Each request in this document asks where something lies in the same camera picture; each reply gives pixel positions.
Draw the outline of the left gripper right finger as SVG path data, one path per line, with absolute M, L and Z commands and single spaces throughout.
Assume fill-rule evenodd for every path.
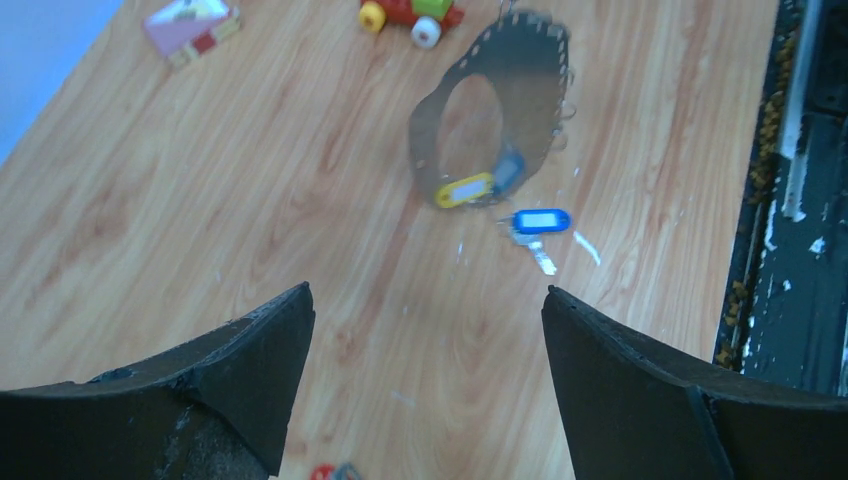
M 751 379 L 550 286 L 544 340 L 579 479 L 843 479 L 847 401 Z

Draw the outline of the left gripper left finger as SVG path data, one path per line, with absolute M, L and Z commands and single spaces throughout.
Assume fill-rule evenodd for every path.
M 315 312 L 301 283 L 85 383 L 1 395 L 5 479 L 267 479 L 282 464 Z

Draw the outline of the blue key tag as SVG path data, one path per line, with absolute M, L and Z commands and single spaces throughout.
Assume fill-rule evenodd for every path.
M 563 232 L 570 225 L 570 214 L 559 208 L 523 209 L 512 217 L 513 229 L 524 235 Z

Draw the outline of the yellow key tag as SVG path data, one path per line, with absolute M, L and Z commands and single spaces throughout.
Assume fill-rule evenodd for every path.
M 455 208 L 488 196 L 493 185 L 493 175 L 482 172 L 440 186 L 434 194 L 434 201 L 439 208 Z

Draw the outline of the large perforated metal keyring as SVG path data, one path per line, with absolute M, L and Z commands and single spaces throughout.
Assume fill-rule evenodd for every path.
M 506 200 L 540 170 L 550 152 L 564 149 L 555 140 L 575 114 L 566 99 L 573 82 L 569 40 L 567 27 L 549 13 L 510 8 L 478 35 L 415 106 L 409 117 L 409 158 L 415 185 L 429 204 L 439 208 L 436 190 L 463 179 L 440 169 L 437 141 L 449 98 L 469 77 L 482 77 L 493 87 L 502 129 L 494 163 L 482 171 L 493 175 L 493 190 L 464 205 Z

